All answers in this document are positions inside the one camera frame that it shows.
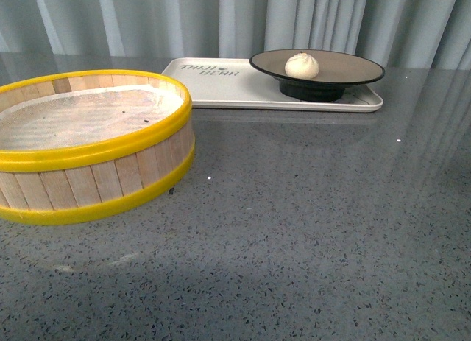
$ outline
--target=rectangular tray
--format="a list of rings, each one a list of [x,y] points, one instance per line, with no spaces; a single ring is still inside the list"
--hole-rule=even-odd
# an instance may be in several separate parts
[[[194,108],[242,108],[278,110],[322,110],[369,113],[383,100],[367,85],[345,90],[335,102],[304,102],[282,94],[278,81],[255,70],[248,59],[182,57],[162,74],[183,83],[190,91]]]

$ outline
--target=yellow plastic band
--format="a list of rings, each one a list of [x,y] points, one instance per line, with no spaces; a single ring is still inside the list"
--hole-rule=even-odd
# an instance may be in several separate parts
[[[111,161],[134,152],[153,146],[176,133],[190,119],[191,97],[188,89],[180,82],[160,74],[133,70],[95,70],[78,71],[65,74],[32,78],[0,87],[0,94],[12,89],[21,88],[40,82],[58,80],[67,77],[90,76],[97,74],[124,74],[151,77],[173,83],[182,89],[185,99],[180,108],[173,114],[142,130],[135,131],[105,141],[81,146],[65,147],[55,150],[13,151],[0,150],[0,171],[2,172],[45,172],[88,166],[100,162]]]
[[[0,206],[0,217],[28,225],[67,225],[93,221],[128,211],[169,190],[190,169],[194,159],[194,143],[187,158],[173,171],[146,188],[105,203],[59,211],[28,211]]]

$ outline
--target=black plate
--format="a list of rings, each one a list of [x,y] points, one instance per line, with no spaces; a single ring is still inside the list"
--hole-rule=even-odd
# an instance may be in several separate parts
[[[319,74],[312,80],[293,78],[285,73],[286,61],[305,52],[319,63]],[[280,91],[308,102],[333,102],[340,99],[345,88],[378,81],[384,68],[371,60],[342,52],[325,50],[272,50],[250,58],[250,65],[280,82]]]

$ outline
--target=speckled countertop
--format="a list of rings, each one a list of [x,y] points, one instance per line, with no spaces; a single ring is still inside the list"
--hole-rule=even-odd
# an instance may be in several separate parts
[[[0,54],[0,83],[168,62]],[[0,340],[471,340],[471,73],[372,88],[369,114],[195,110],[172,195],[0,219]]]

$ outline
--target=curtain fold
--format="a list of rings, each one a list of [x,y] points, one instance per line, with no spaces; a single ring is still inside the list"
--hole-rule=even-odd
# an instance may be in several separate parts
[[[0,0],[0,52],[241,57],[324,49],[471,69],[471,0]]]

